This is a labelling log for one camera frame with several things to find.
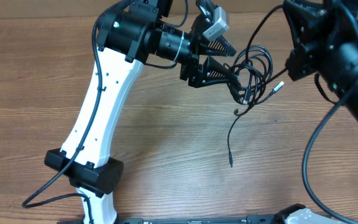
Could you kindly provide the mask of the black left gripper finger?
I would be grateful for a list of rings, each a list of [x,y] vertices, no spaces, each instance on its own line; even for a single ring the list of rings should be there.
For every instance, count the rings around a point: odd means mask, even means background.
[[[208,56],[194,77],[194,87],[201,88],[221,83],[230,84],[235,88],[240,87],[238,78],[228,68]]]
[[[215,40],[202,38],[203,55],[233,57],[236,52],[236,49],[222,35]]]

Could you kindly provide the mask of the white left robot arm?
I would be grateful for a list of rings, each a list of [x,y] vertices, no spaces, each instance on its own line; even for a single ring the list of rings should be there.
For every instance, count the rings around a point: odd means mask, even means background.
[[[180,64],[180,77],[189,86],[225,83],[234,100],[243,102],[239,79],[216,60],[236,52],[224,38],[229,18],[211,1],[197,1],[196,5],[200,15],[189,32],[163,21],[171,1],[121,1],[96,21],[94,73],[85,100],[67,140],[45,156],[45,164],[64,173],[83,198],[84,223],[114,223],[117,219],[113,192],[123,163],[110,156],[112,137],[127,95],[149,55]]]

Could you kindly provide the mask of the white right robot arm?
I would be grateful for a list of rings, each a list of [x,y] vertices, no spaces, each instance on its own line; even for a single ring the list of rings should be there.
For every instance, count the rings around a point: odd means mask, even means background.
[[[342,98],[358,79],[358,1],[284,1],[283,12],[294,46],[290,78],[317,73]],[[344,105],[358,122],[358,86]]]

